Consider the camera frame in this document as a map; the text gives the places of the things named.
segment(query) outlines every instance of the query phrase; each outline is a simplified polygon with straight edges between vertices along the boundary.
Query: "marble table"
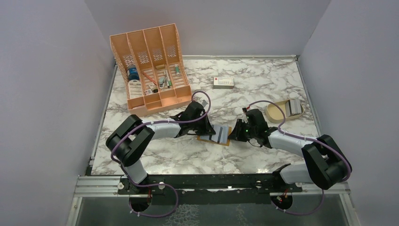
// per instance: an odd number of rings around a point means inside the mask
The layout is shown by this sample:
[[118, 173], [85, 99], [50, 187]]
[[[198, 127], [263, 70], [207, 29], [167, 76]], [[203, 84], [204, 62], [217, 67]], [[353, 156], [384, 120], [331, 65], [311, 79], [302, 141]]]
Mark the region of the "marble table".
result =
[[[279, 101], [299, 98], [304, 114], [287, 121], [284, 130], [307, 136], [318, 136], [303, 84], [293, 59], [201, 59], [184, 60], [192, 91], [203, 90], [212, 100], [211, 123], [234, 127], [242, 117], [242, 107], [256, 100]], [[234, 89], [213, 89], [213, 77], [234, 77]], [[197, 101], [202, 103], [204, 95]], [[256, 105], [264, 113], [266, 104]], [[165, 119], [185, 107], [149, 115], [150, 120]], [[120, 175], [122, 170], [110, 158], [105, 146], [108, 136], [129, 116], [126, 90], [118, 70], [101, 130], [92, 175]], [[278, 149], [253, 147], [231, 141], [230, 146], [201, 142], [196, 136], [151, 141], [141, 157], [149, 174], [222, 174], [268, 173], [286, 163], [302, 163], [297, 155]]]

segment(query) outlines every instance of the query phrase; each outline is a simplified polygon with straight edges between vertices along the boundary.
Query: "lattice pattern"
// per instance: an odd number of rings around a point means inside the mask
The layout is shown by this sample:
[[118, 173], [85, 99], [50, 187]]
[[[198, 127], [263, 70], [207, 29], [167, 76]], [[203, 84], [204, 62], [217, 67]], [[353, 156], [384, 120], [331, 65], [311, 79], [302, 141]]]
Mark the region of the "lattice pattern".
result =
[[124, 55], [123, 60], [125, 61], [126, 67], [129, 67], [130, 65], [135, 64], [135, 61], [134, 61], [132, 55]]
[[139, 53], [137, 53], [137, 55], [138, 55], [138, 61], [141, 64], [145, 64], [145, 63], [149, 63], [150, 62], [150, 58], [147, 55], [147, 51], [139, 52]]
[[176, 46], [168, 46], [166, 47], [166, 54], [168, 57], [175, 57], [176, 56]]
[[163, 59], [163, 57], [162, 57], [162, 51], [161, 51], [160, 48], [155, 48], [155, 49], [153, 49], [153, 50], [152, 50], [152, 55], [153, 55], [153, 57], [154, 57], [154, 61], [159, 61], [159, 60], [162, 60], [162, 59]]

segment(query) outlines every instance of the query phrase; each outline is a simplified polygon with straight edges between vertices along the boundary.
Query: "blue object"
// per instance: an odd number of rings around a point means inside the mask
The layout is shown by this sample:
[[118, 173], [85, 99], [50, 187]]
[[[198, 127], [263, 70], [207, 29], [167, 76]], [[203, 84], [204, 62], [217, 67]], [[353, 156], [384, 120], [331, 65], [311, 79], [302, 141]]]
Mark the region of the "blue object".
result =
[[140, 80], [140, 77], [138, 76], [137, 69], [135, 67], [129, 67], [126, 72], [128, 74], [129, 81], [130, 80]]

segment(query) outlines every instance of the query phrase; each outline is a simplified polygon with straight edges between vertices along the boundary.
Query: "metal frame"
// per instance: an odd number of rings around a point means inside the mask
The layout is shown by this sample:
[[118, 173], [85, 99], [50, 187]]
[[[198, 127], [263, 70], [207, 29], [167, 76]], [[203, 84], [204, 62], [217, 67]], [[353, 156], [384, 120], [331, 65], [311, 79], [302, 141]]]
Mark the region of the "metal frame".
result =
[[[296, 55], [290, 55], [290, 56], [183, 56], [183, 59], [293, 59], [296, 61], [296, 65], [303, 83], [303, 87], [305, 89], [305, 93], [308, 97], [309, 104], [311, 107], [311, 112], [314, 117], [314, 121], [316, 124], [316, 128], [318, 133], [320, 134], [320, 123], [318, 120], [317, 112], [311, 102], [311, 98], [309, 95], [309, 92], [307, 90], [306, 84], [303, 80], [302, 72], [299, 67], [298, 63], [298, 57]], [[104, 118], [105, 118], [105, 113], [106, 109], [108, 106], [109, 98], [111, 96], [111, 91], [112, 91], [112, 86], [113, 82], [115, 79], [117, 71], [117, 65], [114, 67], [114, 71], [112, 74], [112, 81], [108, 90], [108, 96], [104, 105], [103, 109], [103, 114], [100, 120], [100, 125], [97, 131], [97, 136], [96, 136], [96, 141], [95, 145], [93, 147], [93, 151], [91, 154], [91, 159], [90, 159], [90, 164], [89, 167], [93, 163], [93, 159], [96, 154], [97, 146], [98, 146], [98, 141], [99, 137], [101, 134], [101, 128], [103, 126]], [[80, 212], [80, 206], [82, 202], [83, 197], [136, 197], [136, 198], [144, 198], [147, 197], [146, 194], [118, 194], [118, 188], [117, 185], [120, 182], [121, 178], [126, 178], [125, 176], [119, 175], [119, 176], [79, 176], [77, 180], [77, 184], [75, 187], [75, 192], [72, 200], [72, 205], [71, 205], [71, 210], [68, 216], [67, 224], [68, 226], [74, 226], [76, 225], [79, 212]], [[320, 188], [313, 184], [305, 184], [302, 186], [303, 191], [300, 193], [290, 193], [293, 196], [296, 195], [312, 195], [312, 194], [321, 194]], [[354, 210], [354, 207], [352, 205], [351, 199], [350, 199], [350, 189], [347, 183], [339, 183], [334, 186], [332, 186], [330, 189], [325, 191], [325, 194], [339, 194], [343, 209], [345, 211], [346, 217], [348, 219], [348, 222], [351, 226], [359, 226], [359, 220], [356, 215], [356, 211]], [[271, 196], [273, 195], [280, 195], [281, 193], [270, 193]]]

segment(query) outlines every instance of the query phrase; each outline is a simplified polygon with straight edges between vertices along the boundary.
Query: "cable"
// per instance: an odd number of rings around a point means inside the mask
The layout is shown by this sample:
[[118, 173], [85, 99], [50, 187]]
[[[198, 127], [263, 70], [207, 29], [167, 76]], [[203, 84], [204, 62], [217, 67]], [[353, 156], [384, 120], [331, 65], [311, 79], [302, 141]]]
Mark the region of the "cable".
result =
[[[192, 123], [192, 122], [199, 121], [199, 120], [203, 119], [204, 117], [206, 117], [206, 116], [208, 115], [210, 109], [211, 109], [211, 98], [209, 97], [209, 95], [208, 95], [206, 92], [204, 92], [204, 91], [202, 91], [202, 90], [195, 91], [195, 92], [192, 94], [191, 98], [193, 99], [193, 98], [194, 98], [194, 95], [197, 94], [197, 93], [203, 93], [203, 94], [205, 94], [205, 96], [207, 96], [208, 101], [209, 101], [208, 110], [207, 110], [202, 116], [200, 116], [200, 117], [197, 118], [197, 119], [188, 120], [188, 121], [167, 121], [167, 120], [160, 120], [160, 121], [153, 121], [153, 122], [149, 121], [149, 122], [145, 122], [145, 123], [143, 123], [143, 124], [140, 124], [140, 125], [138, 125], [137, 127], [135, 127], [134, 129], [132, 129], [130, 132], [128, 132], [128, 133], [116, 144], [116, 146], [115, 146], [115, 147], [113, 148], [113, 150], [111, 151], [111, 159], [114, 160], [115, 162], [117, 162], [119, 165], [121, 164], [121, 162], [115, 158], [115, 152], [116, 152], [116, 150], [118, 149], [118, 147], [120, 146], [120, 144], [122, 144], [123, 141], [125, 141], [130, 135], [134, 134], [134, 132], [136, 132], [139, 128], [141, 128], [141, 127], [143, 127], [143, 126], [151, 125], [151, 124], [159, 124], [159, 123], [186, 124], [186, 123]], [[130, 178], [129, 174], [125, 171], [125, 169], [123, 169], [123, 167], [121, 167], [121, 169], [122, 169], [122, 171], [127, 175], [129, 181], [130, 181], [134, 186], [137, 186], [137, 187], [166, 186], [166, 187], [171, 188], [171, 189], [174, 191], [175, 195], [176, 195], [176, 204], [175, 204], [174, 208], [173, 208], [170, 212], [168, 212], [168, 213], [161, 214], [161, 215], [150, 215], [150, 214], [145, 214], [145, 213], [139, 213], [139, 212], [136, 212], [136, 211], [134, 211], [134, 210], [131, 210], [131, 213], [135, 213], [135, 214], [137, 214], [138, 216], [142, 215], [142, 216], [151, 217], [151, 218], [162, 218], [162, 217], [166, 217], [166, 216], [168, 216], [168, 215], [170, 215], [170, 214], [172, 214], [173, 212], [176, 211], [176, 209], [177, 209], [177, 207], [178, 207], [178, 205], [179, 205], [179, 195], [178, 195], [178, 193], [177, 193], [177, 191], [176, 191], [176, 189], [175, 189], [174, 187], [172, 187], [171, 185], [168, 185], [168, 184], [150, 184], [150, 185], [139, 185], [139, 184], [136, 184], [136, 183]]]
[[[305, 137], [302, 137], [302, 136], [299, 136], [299, 135], [296, 135], [296, 134], [287, 133], [287, 132], [284, 132], [281, 129], [281, 126], [286, 122], [286, 115], [284, 114], [284, 111], [277, 104], [273, 103], [272, 101], [268, 101], [268, 100], [258, 100], [258, 101], [255, 101], [253, 103], [250, 103], [249, 107], [247, 107], [247, 109], [249, 109], [251, 105], [254, 105], [254, 104], [257, 104], [257, 103], [260, 103], [260, 102], [266, 102], [266, 103], [269, 103], [269, 104], [272, 104], [272, 105], [276, 106], [281, 111], [281, 113], [283, 114], [283, 121], [277, 127], [277, 129], [279, 130], [280, 133], [285, 134], [285, 135], [287, 135], [289, 137], [294, 137], [294, 138], [301, 139], [301, 140], [310, 140], [310, 141], [316, 142], [316, 143], [326, 147], [328, 150], [332, 151], [335, 155], [337, 155], [345, 163], [345, 166], [346, 166], [346, 168], [348, 170], [348, 174], [346, 175], [346, 177], [341, 182], [346, 181], [346, 180], [349, 179], [349, 177], [351, 176], [351, 167], [349, 166], [348, 161], [342, 155], [340, 155], [336, 150], [334, 150], [330, 146], [328, 146], [328, 145], [326, 145], [326, 144], [324, 144], [324, 143], [322, 143], [322, 142], [320, 142], [320, 141], [318, 141], [316, 139], [305, 138]], [[278, 209], [278, 210], [280, 210], [280, 211], [282, 211], [284, 213], [291, 214], [291, 215], [297, 215], [297, 216], [310, 215], [310, 214], [318, 211], [321, 208], [321, 206], [323, 205], [323, 203], [324, 203], [324, 190], [323, 189], [321, 190], [321, 201], [320, 201], [320, 204], [314, 210], [312, 210], [310, 212], [307, 212], [307, 213], [295, 213], [295, 212], [282, 210], [279, 207], [277, 207], [276, 204], [274, 204], [272, 202], [272, 204], [276, 207], [276, 209]]]

